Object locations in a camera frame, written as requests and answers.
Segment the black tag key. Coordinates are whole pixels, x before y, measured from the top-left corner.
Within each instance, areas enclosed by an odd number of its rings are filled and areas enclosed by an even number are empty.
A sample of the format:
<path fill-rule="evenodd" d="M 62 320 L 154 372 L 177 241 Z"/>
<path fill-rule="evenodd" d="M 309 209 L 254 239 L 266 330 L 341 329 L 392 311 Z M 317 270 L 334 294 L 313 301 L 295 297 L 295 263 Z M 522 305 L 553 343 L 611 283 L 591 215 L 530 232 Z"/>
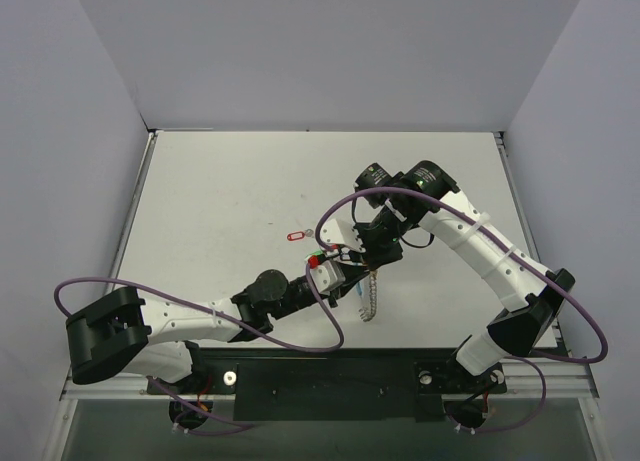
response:
<path fill-rule="evenodd" d="M 337 262 L 350 262 L 350 250 L 348 248 L 336 249 L 331 253 L 331 258 L 336 260 Z"/>

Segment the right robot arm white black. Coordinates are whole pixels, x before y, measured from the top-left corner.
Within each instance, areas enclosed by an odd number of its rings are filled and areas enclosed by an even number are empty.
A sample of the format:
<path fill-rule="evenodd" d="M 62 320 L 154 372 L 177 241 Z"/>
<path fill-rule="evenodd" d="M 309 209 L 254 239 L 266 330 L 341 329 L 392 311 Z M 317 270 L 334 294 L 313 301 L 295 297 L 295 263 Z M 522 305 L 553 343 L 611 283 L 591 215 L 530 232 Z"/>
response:
<path fill-rule="evenodd" d="M 449 383 L 468 390 L 502 358 L 528 356 L 564 303 L 558 288 L 571 291 L 574 276 L 536 262 L 504 237 L 437 164 L 421 161 L 390 175 L 373 163 L 354 183 L 364 191 L 375 218 L 356 229 L 371 267 L 402 256 L 400 239 L 421 228 L 442 241 L 487 283 L 502 311 L 480 333 L 469 336 L 447 364 Z"/>

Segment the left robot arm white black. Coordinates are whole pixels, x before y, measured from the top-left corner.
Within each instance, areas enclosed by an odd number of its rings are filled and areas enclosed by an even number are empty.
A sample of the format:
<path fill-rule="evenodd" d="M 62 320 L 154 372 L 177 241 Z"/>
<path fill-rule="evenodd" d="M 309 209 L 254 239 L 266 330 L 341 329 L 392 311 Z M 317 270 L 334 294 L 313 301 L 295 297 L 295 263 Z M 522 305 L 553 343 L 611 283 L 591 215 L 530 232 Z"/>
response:
<path fill-rule="evenodd" d="M 240 293 L 203 303 L 118 280 L 66 320 L 72 380 L 89 385 L 127 372 L 195 392 L 206 378 L 197 341 L 270 340 L 274 321 L 313 305 L 328 311 L 369 273 L 323 257 L 310 257 L 307 267 L 293 280 L 267 270 Z"/>

